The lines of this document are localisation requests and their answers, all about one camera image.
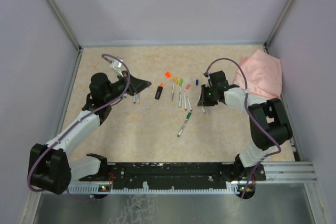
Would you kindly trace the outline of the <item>dark green cap marker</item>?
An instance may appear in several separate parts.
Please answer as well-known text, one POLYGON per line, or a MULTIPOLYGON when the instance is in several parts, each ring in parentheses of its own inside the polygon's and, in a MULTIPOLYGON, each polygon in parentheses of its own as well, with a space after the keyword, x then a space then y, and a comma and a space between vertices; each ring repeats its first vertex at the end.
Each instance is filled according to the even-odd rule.
POLYGON ((191 117, 191 115, 192 115, 192 112, 189 112, 189 113, 187 114, 186 119, 185 119, 183 125, 181 126, 181 128, 180 128, 180 130, 179 130, 179 132, 178 132, 178 134, 177 134, 177 137, 180 137, 180 136, 182 135, 182 133, 183 133, 183 131, 184 131, 184 129, 185 129, 185 127, 186 127, 186 125, 187 125, 187 123, 188 123, 190 117, 191 117))

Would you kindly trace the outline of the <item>orange highlighter cap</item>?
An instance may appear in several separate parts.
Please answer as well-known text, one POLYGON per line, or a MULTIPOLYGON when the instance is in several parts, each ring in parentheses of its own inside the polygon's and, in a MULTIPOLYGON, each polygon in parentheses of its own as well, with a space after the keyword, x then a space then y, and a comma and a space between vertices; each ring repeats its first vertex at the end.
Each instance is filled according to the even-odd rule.
POLYGON ((172 75, 171 75, 170 72, 166 72, 166 73, 165 73, 165 76, 166 76, 167 78, 170 78, 172 75))

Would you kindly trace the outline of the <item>pink cap paint marker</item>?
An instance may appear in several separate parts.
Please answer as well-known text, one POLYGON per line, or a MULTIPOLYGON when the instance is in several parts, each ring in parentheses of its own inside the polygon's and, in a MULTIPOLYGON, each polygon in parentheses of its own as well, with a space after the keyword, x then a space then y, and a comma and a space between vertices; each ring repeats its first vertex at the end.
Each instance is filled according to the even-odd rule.
POLYGON ((187 98, 185 91, 183 92, 184 110, 187 111, 187 98))

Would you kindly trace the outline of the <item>lime cap white marker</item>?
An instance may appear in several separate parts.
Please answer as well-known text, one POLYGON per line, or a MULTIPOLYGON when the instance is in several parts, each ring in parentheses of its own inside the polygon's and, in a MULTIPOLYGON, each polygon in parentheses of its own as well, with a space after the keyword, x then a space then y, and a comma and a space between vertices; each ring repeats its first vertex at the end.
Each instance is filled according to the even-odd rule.
POLYGON ((179 85, 178 108, 182 107, 182 86, 179 85))

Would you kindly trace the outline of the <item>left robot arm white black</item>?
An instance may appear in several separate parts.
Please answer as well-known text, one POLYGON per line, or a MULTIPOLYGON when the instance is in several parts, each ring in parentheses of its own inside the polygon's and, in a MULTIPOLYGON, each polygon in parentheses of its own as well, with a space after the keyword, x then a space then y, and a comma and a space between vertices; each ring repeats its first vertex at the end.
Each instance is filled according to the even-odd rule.
POLYGON ((76 119, 46 144, 35 144, 30 150, 27 184, 35 192, 48 191, 57 195, 68 189, 71 182, 87 176, 98 180, 108 177, 107 159, 87 154, 74 162, 69 157, 77 147, 109 116, 112 106, 124 95, 135 96, 151 86, 150 81, 133 77, 127 71, 112 83, 105 73, 91 77, 86 103, 76 119))

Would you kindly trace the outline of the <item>yellow marker pen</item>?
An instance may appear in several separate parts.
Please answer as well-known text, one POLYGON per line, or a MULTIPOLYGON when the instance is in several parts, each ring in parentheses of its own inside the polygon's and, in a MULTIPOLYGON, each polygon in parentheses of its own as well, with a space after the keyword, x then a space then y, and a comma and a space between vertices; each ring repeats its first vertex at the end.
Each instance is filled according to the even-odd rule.
POLYGON ((174 91, 175 91, 175 81, 173 81, 172 84, 171 99, 170 99, 171 102, 174 101, 174 91))

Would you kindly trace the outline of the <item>black orange highlighter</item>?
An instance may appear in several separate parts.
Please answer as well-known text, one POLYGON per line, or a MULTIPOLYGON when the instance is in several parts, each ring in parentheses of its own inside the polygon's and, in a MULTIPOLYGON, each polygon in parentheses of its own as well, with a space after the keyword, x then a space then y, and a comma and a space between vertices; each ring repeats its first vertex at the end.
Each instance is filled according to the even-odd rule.
POLYGON ((155 93, 155 96, 154 96, 154 98, 156 100, 160 99, 162 91, 163 91, 163 83, 160 83, 160 85, 157 87, 157 90, 156 90, 156 93, 155 93))

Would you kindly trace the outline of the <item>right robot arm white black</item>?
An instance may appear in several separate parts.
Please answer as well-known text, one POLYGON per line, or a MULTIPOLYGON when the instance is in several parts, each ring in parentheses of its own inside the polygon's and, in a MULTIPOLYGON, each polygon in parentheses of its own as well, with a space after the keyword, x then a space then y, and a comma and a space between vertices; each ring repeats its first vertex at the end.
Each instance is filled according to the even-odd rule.
POLYGON ((249 117, 251 142, 224 173, 228 181, 248 179, 260 161, 280 153, 282 144, 293 136, 284 105, 279 98, 266 100, 236 84, 228 84, 223 71, 206 72, 204 76, 208 83, 201 85, 198 106, 223 103, 246 112, 249 117))

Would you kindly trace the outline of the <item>blue cap white marker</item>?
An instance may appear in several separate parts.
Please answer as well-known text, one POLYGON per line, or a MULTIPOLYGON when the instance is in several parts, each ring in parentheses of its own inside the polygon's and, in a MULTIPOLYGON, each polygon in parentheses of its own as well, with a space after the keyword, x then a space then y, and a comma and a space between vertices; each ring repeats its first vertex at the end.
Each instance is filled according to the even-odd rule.
POLYGON ((188 96, 186 98, 187 98, 187 104, 188 104, 189 110, 192 112, 193 108, 192 108, 192 104, 191 104, 190 98, 188 96))

